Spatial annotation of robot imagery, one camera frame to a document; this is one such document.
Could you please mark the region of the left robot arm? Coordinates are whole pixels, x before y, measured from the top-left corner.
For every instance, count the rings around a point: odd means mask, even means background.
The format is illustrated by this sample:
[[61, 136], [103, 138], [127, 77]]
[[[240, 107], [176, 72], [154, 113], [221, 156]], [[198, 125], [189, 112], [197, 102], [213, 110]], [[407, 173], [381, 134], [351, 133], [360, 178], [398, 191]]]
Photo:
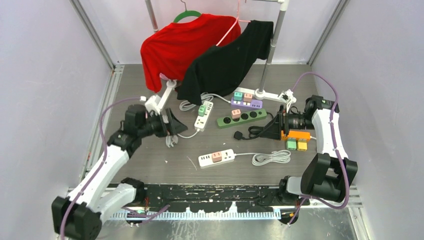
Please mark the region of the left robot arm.
[[107, 195], [103, 193], [142, 145], [143, 138], [164, 138], [188, 129], [170, 108], [164, 113], [150, 113], [141, 104], [127, 108], [119, 129], [103, 141], [103, 154], [91, 171], [66, 197], [58, 196], [51, 204], [53, 227], [62, 239], [95, 240], [104, 222], [120, 208], [130, 203], [138, 207], [145, 202], [144, 182], [130, 177]]

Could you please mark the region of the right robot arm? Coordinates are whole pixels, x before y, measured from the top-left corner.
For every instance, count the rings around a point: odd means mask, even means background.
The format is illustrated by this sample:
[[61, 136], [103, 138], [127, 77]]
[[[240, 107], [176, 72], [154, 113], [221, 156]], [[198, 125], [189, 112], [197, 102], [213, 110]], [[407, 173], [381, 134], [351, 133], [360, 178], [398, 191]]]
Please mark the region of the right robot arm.
[[296, 130], [314, 130], [316, 155], [302, 176], [286, 176], [280, 180], [277, 198], [291, 205], [297, 197], [310, 197], [341, 203], [345, 200], [358, 165], [349, 160], [343, 148], [338, 127], [339, 106], [336, 102], [312, 95], [300, 113], [288, 113], [281, 106], [273, 120], [263, 127], [259, 137], [274, 140], [293, 139], [298, 147], [302, 137]]

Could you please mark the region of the white power strip with USB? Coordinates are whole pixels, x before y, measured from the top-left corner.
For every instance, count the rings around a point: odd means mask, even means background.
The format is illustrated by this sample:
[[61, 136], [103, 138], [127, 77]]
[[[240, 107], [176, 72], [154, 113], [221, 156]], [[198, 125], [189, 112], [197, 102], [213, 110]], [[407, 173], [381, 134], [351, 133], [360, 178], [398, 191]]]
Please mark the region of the white power strip with USB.
[[201, 169], [209, 168], [212, 166], [218, 166], [226, 163], [231, 163], [234, 161], [236, 154], [232, 149], [219, 151], [222, 153], [222, 161], [213, 163], [212, 162], [212, 153], [201, 155], [198, 157], [198, 163]]

